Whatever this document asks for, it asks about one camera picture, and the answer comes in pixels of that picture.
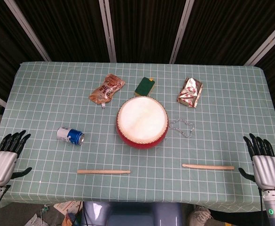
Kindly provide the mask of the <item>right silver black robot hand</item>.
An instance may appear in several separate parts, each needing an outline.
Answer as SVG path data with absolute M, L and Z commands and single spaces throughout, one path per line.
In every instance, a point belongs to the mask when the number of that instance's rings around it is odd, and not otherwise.
M 272 145 L 266 139 L 249 134 L 244 136 L 248 153 L 251 158 L 253 175 L 239 168 L 240 174 L 247 180 L 257 184 L 261 190 L 275 190 L 275 153 Z

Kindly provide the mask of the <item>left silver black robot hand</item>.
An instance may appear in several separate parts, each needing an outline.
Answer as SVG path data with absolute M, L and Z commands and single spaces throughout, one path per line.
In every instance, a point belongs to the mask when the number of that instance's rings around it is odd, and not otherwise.
M 2 139 L 0 143 L 0 187 L 8 184 L 12 179 L 24 177 L 32 170 L 28 167 L 24 171 L 14 172 L 17 160 L 30 136 L 23 130 L 13 135 L 8 134 Z

